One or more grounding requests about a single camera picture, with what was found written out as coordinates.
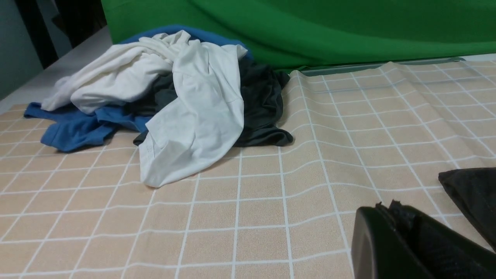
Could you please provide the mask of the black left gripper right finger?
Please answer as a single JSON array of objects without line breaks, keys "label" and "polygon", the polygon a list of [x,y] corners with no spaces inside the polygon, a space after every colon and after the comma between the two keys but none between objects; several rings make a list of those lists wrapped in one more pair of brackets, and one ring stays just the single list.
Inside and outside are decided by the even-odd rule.
[{"label": "black left gripper right finger", "polygon": [[496,168],[454,169],[438,174],[446,194],[496,249]]}]

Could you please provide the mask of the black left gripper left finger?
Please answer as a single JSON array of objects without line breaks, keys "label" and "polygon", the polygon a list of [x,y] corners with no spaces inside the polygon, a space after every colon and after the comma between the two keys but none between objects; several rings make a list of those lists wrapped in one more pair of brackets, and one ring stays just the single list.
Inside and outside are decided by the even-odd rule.
[{"label": "black left gripper left finger", "polygon": [[495,253],[410,206],[356,210],[356,279],[494,279]]}]

